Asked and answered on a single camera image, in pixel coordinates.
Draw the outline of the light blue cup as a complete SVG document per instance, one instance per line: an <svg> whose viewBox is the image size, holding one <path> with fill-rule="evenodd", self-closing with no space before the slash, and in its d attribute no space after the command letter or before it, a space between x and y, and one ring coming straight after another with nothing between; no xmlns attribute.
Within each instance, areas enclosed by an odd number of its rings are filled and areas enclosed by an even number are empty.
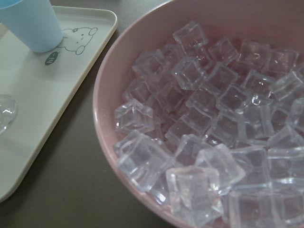
<svg viewBox="0 0 304 228"><path fill-rule="evenodd" d="M56 48L63 30L48 0L2 0L0 22L36 53Z"/></svg>

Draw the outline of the clear wine glass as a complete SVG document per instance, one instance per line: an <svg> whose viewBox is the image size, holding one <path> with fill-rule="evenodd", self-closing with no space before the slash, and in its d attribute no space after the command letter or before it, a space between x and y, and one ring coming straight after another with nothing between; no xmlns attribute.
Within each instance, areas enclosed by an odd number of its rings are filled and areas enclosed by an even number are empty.
<svg viewBox="0 0 304 228"><path fill-rule="evenodd" d="M0 133L5 132L16 119L18 103L10 95L0 95Z"/></svg>

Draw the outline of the pink bowl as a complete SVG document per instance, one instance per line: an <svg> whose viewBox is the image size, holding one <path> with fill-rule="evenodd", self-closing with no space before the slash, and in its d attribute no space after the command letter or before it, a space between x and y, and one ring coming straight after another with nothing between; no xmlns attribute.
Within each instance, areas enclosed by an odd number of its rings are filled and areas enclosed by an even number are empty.
<svg viewBox="0 0 304 228"><path fill-rule="evenodd" d="M149 195L139 192L117 169L113 145L121 137L114 129L114 110L132 80L132 63L145 50L164 45L171 34L194 20L210 38L252 39L304 50L304 3L301 0L172 0L148 12L113 43L101 63L93 92L96 134L104 155L120 182L145 207L178 228L187 226Z"/></svg>

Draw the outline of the clear ice cubes pile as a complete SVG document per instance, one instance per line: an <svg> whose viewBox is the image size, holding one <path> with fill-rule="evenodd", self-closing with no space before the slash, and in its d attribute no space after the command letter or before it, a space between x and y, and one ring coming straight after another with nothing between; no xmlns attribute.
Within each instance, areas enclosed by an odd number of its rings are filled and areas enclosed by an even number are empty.
<svg viewBox="0 0 304 228"><path fill-rule="evenodd" d="M299 52L209 41L191 21L142 52L114 112L117 168L189 226L304 225L304 65Z"/></svg>

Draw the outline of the cream rabbit tray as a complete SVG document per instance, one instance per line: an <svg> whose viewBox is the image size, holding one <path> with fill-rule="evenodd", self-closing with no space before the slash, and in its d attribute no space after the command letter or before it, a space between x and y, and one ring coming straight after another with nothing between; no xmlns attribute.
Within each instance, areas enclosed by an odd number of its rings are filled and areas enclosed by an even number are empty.
<svg viewBox="0 0 304 228"><path fill-rule="evenodd" d="M0 135L0 199L18 188L45 141L117 28L105 9L55 6L64 39L34 53L0 28L0 92L12 96L17 117Z"/></svg>

